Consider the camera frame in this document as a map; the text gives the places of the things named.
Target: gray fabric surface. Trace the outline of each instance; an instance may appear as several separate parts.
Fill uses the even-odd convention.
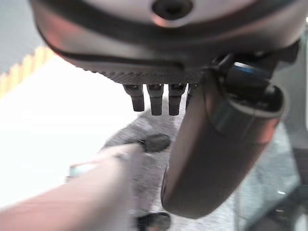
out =
[[[127,140],[164,133],[175,140],[185,113],[185,97],[182,98],[179,116],[168,115],[168,101],[163,101],[163,115],[152,116],[144,112],[138,119],[113,136],[105,146],[123,144]],[[169,159],[170,147],[157,154],[140,156],[135,169],[133,190],[135,208],[146,211],[163,211],[160,202],[160,186]],[[283,125],[279,125],[272,143],[263,153],[239,190],[212,214],[197,220],[172,215],[172,231],[233,231],[243,230],[245,224],[262,215],[262,212],[288,194],[298,183],[299,177],[292,150]]]
[[[147,135],[163,133],[175,140],[177,131],[185,113],[186,99],[183,97],[179,116],[168,115],[168,101],[163,101],[163,115],[152,116],[145,111],[138,119],[119,131],[107,143],[106,147],[125,143],[127,140],[144,138]],[[169,160],[170,149],[156,154],[140,156],[139,168],[135,169],[133,190],[136,195],[135,207],[147,211],[163,211],[160,202],[160,186]],[[234,224],[235,200],[231,196],[220,208],[207,217],[193,220],[172,216],[172,231],[231,231]]]

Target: gray floor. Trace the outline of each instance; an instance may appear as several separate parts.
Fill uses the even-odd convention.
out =
[[[39,37],[27,0],[0,1],[0,74],[19,63],[36,47],[44,45]]]

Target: black rubber tip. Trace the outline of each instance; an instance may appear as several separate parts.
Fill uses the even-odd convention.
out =
[[[165,231],[171,226],[171,217],[168,213],[150,213],[146,216],[137,218],[139,231],[149,230],[149,227],[154,230]]]
[[[145,140],[142,140],[141,143],[146,152],[157,153],[169,147],[170,138],[164,134],[157,134],[147,137]]]

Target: black object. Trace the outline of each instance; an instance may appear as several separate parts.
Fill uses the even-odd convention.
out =
[[[168,213],[150,213],[137,218],[139,231],[147,231],[149,227],[159,231],[168,230],[171,226],[171,217]]]
[[[142,85],[123,85],[126,93],[131,96],[135,112],[144,111],[144,96]]]
[[[271,94],[265,86],[255,100],[214,75],[206,70],[194,93],[162,186],[163,207],[183,217],[203,217],[229,197],[271,140],[286,104],[276,86]]]
[[[163,134],[148,136],[145,140],[139,141],[146,152],[157,153],[165,150],[170,145],[170,137]]]
[[[177,116],[180,110],[182,94],[186,84],[169,84],[169,115]]]
[[[164,85],[163,84],[147,85],[147,89],[150,95],[152,115],[160,116],[162,114]]]
[[[185,17],[193,9],[190,0],[157,0],[152,6],[155,14],[167,20]]]
[[[123,17],[127,8],[116,14],[86,0],[30,2],[42,37],[56,53],[131,85],[198,83],[201,68],[221,55],[267,53],[293,44],[308,14],[307,0],[257,0],[232,13],[213,9],[218,14],[209,19],[192,10],[183,26],[162,28],[151,20],[151,0],[143,1],[145,11],[132,8],[144,18],[131,13],[129,20]]]

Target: white surface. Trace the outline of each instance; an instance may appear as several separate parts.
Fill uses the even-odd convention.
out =
[[[0,207],[62,184],[69,164],[137,115],[122,85],[59,58],[45,64],[0,100]]]

